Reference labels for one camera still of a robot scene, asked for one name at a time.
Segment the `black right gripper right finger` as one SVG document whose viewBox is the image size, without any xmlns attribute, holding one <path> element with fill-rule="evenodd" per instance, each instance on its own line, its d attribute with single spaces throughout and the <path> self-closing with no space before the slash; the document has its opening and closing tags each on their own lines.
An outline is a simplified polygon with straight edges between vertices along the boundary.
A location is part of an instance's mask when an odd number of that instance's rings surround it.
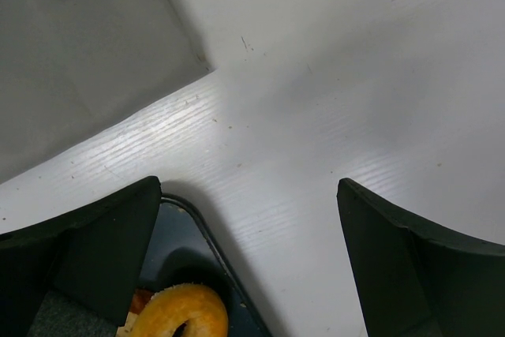
<svg viewBox="0 0 505 337">
<path fill-rule="evenodd" d="M 370 336 L 502 336 L 504 247 L 392 204 L 350 178 L 337 203 Z"/>
</svg>

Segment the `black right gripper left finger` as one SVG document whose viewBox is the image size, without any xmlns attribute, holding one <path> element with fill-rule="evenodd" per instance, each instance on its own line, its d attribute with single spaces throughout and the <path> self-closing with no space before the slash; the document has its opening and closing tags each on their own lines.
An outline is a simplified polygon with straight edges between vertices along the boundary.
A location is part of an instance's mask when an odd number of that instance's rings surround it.
<svg viewBox="0 0 505 337">
<path fill-rule="evenodd" d="M 151 176 L 1 235 L 3 336 L 113 336 L 125 323 L 161 202 Z"/>
</svg>

